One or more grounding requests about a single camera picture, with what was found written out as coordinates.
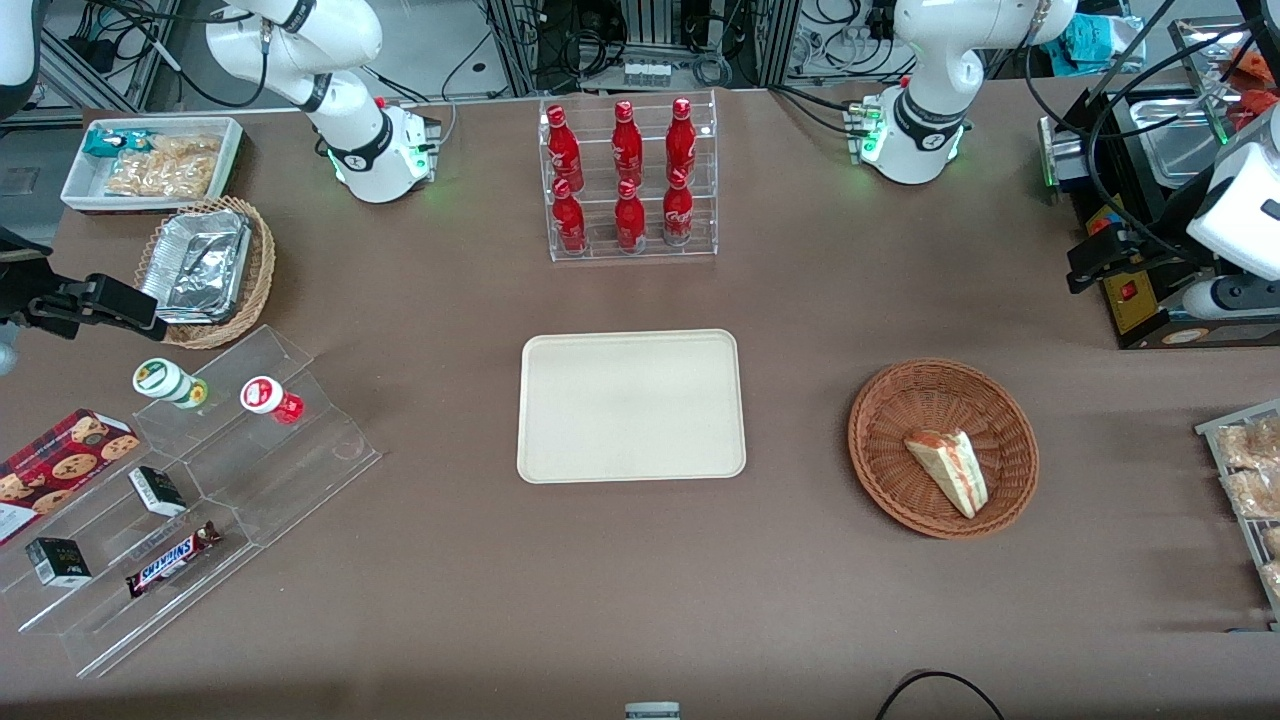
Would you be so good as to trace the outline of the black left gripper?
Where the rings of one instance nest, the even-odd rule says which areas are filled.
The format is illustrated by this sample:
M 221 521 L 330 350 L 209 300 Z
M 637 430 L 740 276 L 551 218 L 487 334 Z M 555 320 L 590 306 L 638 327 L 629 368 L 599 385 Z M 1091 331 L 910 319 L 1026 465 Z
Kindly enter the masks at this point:
M 1222 260 L 1187 232 L 1210 192 L 1212 170 L 1202 170 L 1167 197 L 1158 219 L 1158 237 L 1180 255 L 1156 250 L 1152 256 L 1140 251 L 1134 233 L 1123 225 L 1105 225 L 1089 234 L 1068 254 L 1066 283 L 1071 295 L 1085 292 L 1098 281 L 1128 272 L 1133 284 L 1151 288 L 1181 288 L 1201 272 L 1211 277 L 1230 275 L 1233 264 Z

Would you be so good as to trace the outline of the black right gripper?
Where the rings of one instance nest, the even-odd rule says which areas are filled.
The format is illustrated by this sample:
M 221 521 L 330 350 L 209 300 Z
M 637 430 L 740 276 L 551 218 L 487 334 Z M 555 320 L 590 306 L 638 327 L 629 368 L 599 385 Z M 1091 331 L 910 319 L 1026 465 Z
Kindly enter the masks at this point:
M 1 323 L 22 324 L 74 340 L 81 324 L 111 325 L 164 341 L 168 324 L 157 300 L 110 275 L 95 273 L 78 284 L 52 284 L 52 249 L 1 228 Z

